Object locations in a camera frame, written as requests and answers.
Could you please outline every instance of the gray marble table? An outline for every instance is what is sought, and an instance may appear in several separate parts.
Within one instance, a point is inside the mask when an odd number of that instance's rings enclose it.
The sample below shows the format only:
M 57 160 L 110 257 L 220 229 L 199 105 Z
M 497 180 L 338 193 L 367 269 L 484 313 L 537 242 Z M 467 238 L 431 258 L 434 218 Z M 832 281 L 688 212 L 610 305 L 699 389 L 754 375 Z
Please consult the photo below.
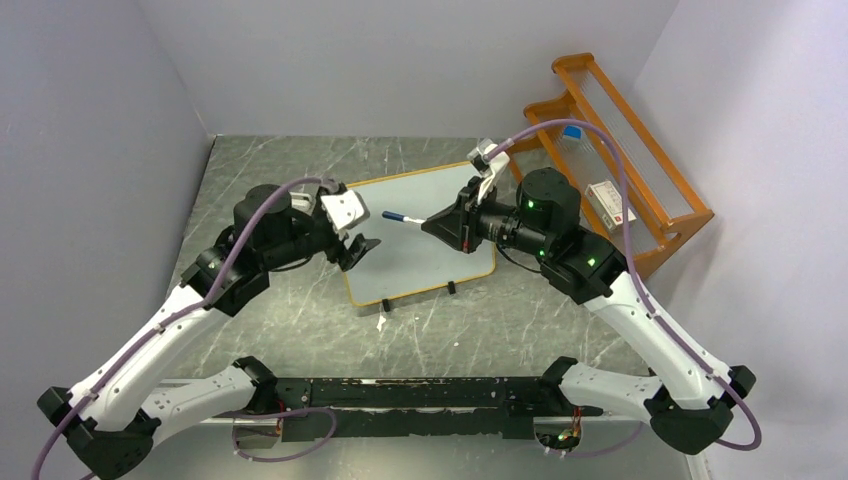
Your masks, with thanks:
M 478 140 L 218 137 L 172 284 L 232 223 L 233 206 L 253 186 L 304 175 L 352 183 L 456 163 Z M 547 164 L 543 152 L 516 161 L 523 169 Z M 515 187 L 511 175 L 501 179 L 504 201 L 514 198 Z M 453 200 L 446 198 L 445 205 Z M 378 330 L 379 307 L 353 306 L 338 268 L 316 257 L 272 276 L 271 288 L 200 341 L 172 376 L 205 377 L 244 355 L 256 356 L 278 376 L 298 377 L 539 375 L 560 355 L 621 373 L 647 370 L 606 324 L 542 277 L 502 258 L 492 275 L 459 285 L 457 295 L 433 291 L 393 306 Z

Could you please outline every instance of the wooden shelf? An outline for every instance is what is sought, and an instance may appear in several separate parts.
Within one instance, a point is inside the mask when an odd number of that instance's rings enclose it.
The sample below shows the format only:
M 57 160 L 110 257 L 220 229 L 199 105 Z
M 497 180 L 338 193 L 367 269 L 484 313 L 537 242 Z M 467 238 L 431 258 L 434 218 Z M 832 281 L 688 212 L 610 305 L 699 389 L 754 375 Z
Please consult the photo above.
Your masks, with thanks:
M 597 125 L 613 139 L 622 154 L 628 178 L 628 199 L 635 210 L 631 229 L 636 246 L 636 269 L 642 278 L 653 274 L 684 243 L 713 218 L 712 210 L 695 193 L 633 109 L 589 53 L 556 59 L 551 65 L 565 91 L 552 100 L 524 109 L 531 124 L 555 118 L 575 118 Z M 589 183 L 611 180 L 618 185 L 618 168 L 600 138 L 587 132 L 588 141 L 568 147 L 560 141 L 563 128 L 540 130 L 517 142 L 510 154 L 545 149 L 554 166 L 582 193 Z M 510 163 L 516 180 L 522 172 Z M 580 204 L 588 225 L 623 248 L 621 233 L 610 234 L 585 196 Z

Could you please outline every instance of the purple cable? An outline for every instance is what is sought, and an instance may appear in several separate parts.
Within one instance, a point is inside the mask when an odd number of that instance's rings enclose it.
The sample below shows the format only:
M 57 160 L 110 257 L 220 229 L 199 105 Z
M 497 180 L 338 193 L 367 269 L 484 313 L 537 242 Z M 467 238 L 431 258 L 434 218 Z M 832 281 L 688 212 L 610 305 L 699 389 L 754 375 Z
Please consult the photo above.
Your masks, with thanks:
M 218 289 L 220 289 L 221 285 L 224 283 L 224 277 L 233 267 L 233 263 L 236 261 L 236 257 L 238 257 L 239 253 L 241 253 L 241 250 L 244 248 L 245 243 L 247 243 L 248 237 L 250 237 L 250 234 L 253 232 L 253 229 L 256 228 L 256 224 L 259 223 L 259 220 L 262 218 L 262 215 L 264 215 L 265 212 L 267 212 L 268 209 L 270 209 L 271 206 L 277 202 L 277 200 L 279 200 L 283 195 L 288 193 L 291 189 L 299 185 L 305 185 L 310 183 L 327 183 L 332 189 L 338 189 L 338 184 L 335 181 L 329 179 L 321 179 L 318 177 L 298 178 L 297 180 L 292 180 L 291 182 L 288 182 L 279 187 L 276 191 L 274 191 L 274 193 L 271 194 L 271 196 L 265 199 L 262 205 L 256 210 L 256 213 L 254 213 L 250 220 L 247 222 L 247 225 L 245 225 L 242 234 L 236 240 L 236 243 L 235 245 L 233 245 L 230 254 L 227 256 L 227 260 L 224 261 L 223 265 L 221 265 L 221 269 L 218 271 L 218 276 L 215 277 L 215 281 L 209 288 L 209 293 L 206 294 L 203 300 L 189 305 L 183 308 L 182 310 L 172 313 L 168 316 L 168 318 L 162 320 L 159 325 L 162 328 L 166 328 L 177 320 L 188 315 L 189 313 L 197 310 L 198 308 L 202 308 L 212 303 L 216 293 L 218 293 Z M 141 347 L 143 347 L 148 341 L 150 341 L 151 338 L 153 338 L 157 334 L 157 330 L 151 329 L 148 330 L 144 335 L 139 337 L 139 339 L 135 343 L 133 343 L 123 353 L 123 355 L 118 357 L 115 363 L 113 363 L 112 366 L 106 370 L 106 372 L 103 373 L 103 376 L 100 377 L 100 380 L 98 380 L 91 387 L 90 396 L 85 396 L 80 399 L 80 401 L 71 408 L 68 414 L 65 415 L 64 418 L 62 418 L 62 421 L 60 421 L 59 424 L 56 425 L 56 428 L 53 430 L 53 433 L 50 434 L 50 437 L 47 439 L 47 442 L 45 442 L 44 447 L 42 447 L 41 451 L 38 452 L 38 456 L 35 459 L 35 464 L 33 465 L 32 472 L 30 474 L 31 480 L 40 479 L 41 469 L 42 467 L 44 467 L 44 461 L 47 459 L 47 454 L 50 453 L 50 450 L 53 449 L 53 446 L 56 444 L 56 441 L 62 435 L 62 432 L 64 432 L 68 425 L 71 423 L 71 420 L 76 418 L 76 416 L 79 415 L 80 412 L 82 412 L 85 407 L 88 406 L 89 403 L 91 403 L 92 397 L 96 398 L 97 392 L 102 390 L 103 386 L 106 385 L 106 383 L 108 383 L 109 380 L 111 380 L 116 373 L 118 373 L 118 371 L 129 361 L 129 359 L 132 358 L 132 356 L 135 355 L 136 352 L 141 349 Z
M 566 456 L 566 458 L 595 458 L 595 457 L 600 457 L 601 455 L 607 455 L 609 453 L 617 452 L 617 451 L 621 450 L 622 448 L 626 447 L 627 445 L 630 445 L 633 442 L 633 440 L 636 440 L 636 437 L 638 437 L 639 434 L 642 433 L 642 427 L 644 425 L 645 425 L 644 423 L 639 422 L 639 424 L 636 426 L 636 430 L 633 430 L 633 433 L 631 433 L 629 437 L 625 438 L 624 440 L 622 440 L 622 441 L 620 441 L 620 442 L 618 442 L 615 445 L 612 445 L 610 447 L 602 448 L 600 450 L 595 450 L 595 451 L 592 451 L 592 452 L 568 453 L 565 456 Z
M 742 397 L 740 397 L 739 394 L 736 393 L 736 390 L 731 388 L 730 385 L 728 385 L 728 383 L 723 378 L 721 378 L 721 376 L 714 375 L 713 369 L 712 367 L 710 367 L 710 364 L 707 363 L 706 360 L 701 358 L 701 356 L 698 355 L 698 353 L 691 346 L 689 346 L 689 344 L 686 343 L 686 341 L 680 335 L 678 335 L 678 333 L 675 332 L 673 328 L 671 328 L 671 325 L 669 325 L 668 322 L 666 322 L 666 320 L 662 318 L 661 315 L 656 314 L 656 307 L 653 303 L 651 303 L 651 301 L 648 299 L 648 295 L 645 293 L 645 289 L 642 285 L 642 279 L 639 278 L 639 273 L 636 271 L 636 264 L 633 261 L 633 242 L 630 238 L 630 222 L 627 219 L 628 211 L 630 208 L 630 199 L 627 196 L 627 172 L 624 171 L 624 162 L 622 162 L 621 155 L 618 153 L 618 148 L 615 146 L 615 143 L 613 142 L 612 138 L 610 138 L 610 136 L 607 135 L 606 132 L 604 132 L 597 126 L 592 125 L 591 123 L 575 120 L 572 118 L 558 118 L 555 120 L 548 120 L 546 122 L 542 122 L 522 130 L 517 135 L 508 138 L 506 141 L 495 147 L 494 150 L 486 154 L 485 159 L 489 160 L 495 158 L 498 154 L 504 152 L 507 148 L 514 145 L 517 140 L 521 140 L 524 137 L 532 135 L 543 128 L 569 125 L 580 127 L 584 130 L 589 130 L 590 132 L 597 135 L 603 142 L 604 146 L 607 147 L 607 150 L 609 150 L 610 154 L 615 160 L 616 166 L 618 167 L 618 183 L 621 187 L 621 210 L 624 216 L 624 223 L 622 224 L 624 233 L 624 257 L 627 261 L 627 269 L 630 271 L 630 276 L 633 279 L 633 286 L 636 288 L 636 293 L 639 295 L 639 298 L 645 304 L 645 308 L 648 309 L 648 312 L 650 312 L 651 316 L 654 318 L 654 320 L 656 320 L 660 328 L 662 328 L 663 331 L 665 331 L 665 333 L 669 337 L 671 337 L 671 339 L 674 340 L 674 342 L 678 346 L 680 346 L 680 348 L 682 348 L 692 358 L 692 360 L 694 360 L 695 363 L 697 363 L 698 366 L 701 367 L 701 369 L 703 369 L 704 372 L 706 372 L 706 374 L 712 378 L 712 380 L 714 380 L 722 389 L 724 389 L 724 391 L 727 392 L 728 395 L 730 395 L 730 398 L 732 398 L 737 405 L 739 405 L 739 408 L 748 418 L 748 422 L 751 423 L 751 428 L 754 430 L 754 439 L 751 441 L 751 443 L 747 445 L 731 443 L 722 439 L 716 440 L 716 443 L 734 450 L 750 451 L 756 449 L 762 443 L 763 433 L 762 429 L 760 428 L 760 423 L 757 421 L 756 417 L 754 417 L 754 412 L 752 412 L 748 405 L 745 403 L 745 401 L 742 400 Z
M 235 454 L 238 455 L 239 457 L 245 459 L 245 460 L 250 460 L 251 462 L 259 462 L 259 463 L 288 462 L 289 460 L 296 460 L 300 457 L 309 455 L 310 453 L 314 452 L 315 450 L 318 450 L 319 448 L 323 447 L 324 444 L 326 444 L 327 442 L 330 441 L 330 439 L 333 437 L 333 434 L 336 433 L 336 426 L 338 426 L 338 423 L 336 421 L 336 414 L 332 410 L 330 410 L 329 408 L 309 407 L 309 408 L 301 408 L 299 410 L 291 410 L 291 411 L 288 411 L 288 412 L 272 413 L 272 414 L 269 414 L 269 415 L 245 415 L 245 414 L 242 414 L 242 413 L 236 413 L 236 414 L 232 415 L 233 418 L 249 418 L 251 420 L 269 420 L 269 419 L 272 419 L 272 418 L 277 419 L 277 418 L 287 418 L 287 417 L 301 417 L 301 416 L 309 414 L 309 413 L 323 413 L 324 415 L 329 416 L 330 421 L 332 422 L 332 424 L 330 425 L 330 430 L 327 432 L 326 435 L 324 435 L 324 438 L 319 440 L 315 445 L 312 445 L 311 447 L 309 447 L 309 448 L 307 448 L 307 449 L 305 449 L 301 452 L 297 452 L 293 455 L 288 455 L 286 457 L 277 457 L 277 458 L 254 457 L 253 455 L 248 455 L 248 454 L 244 453 L 243 451 L 241 451 L 239 449 L 238 440 L 236 440 L 236 429 L 233 428 L 233 449 L 234 449 Z

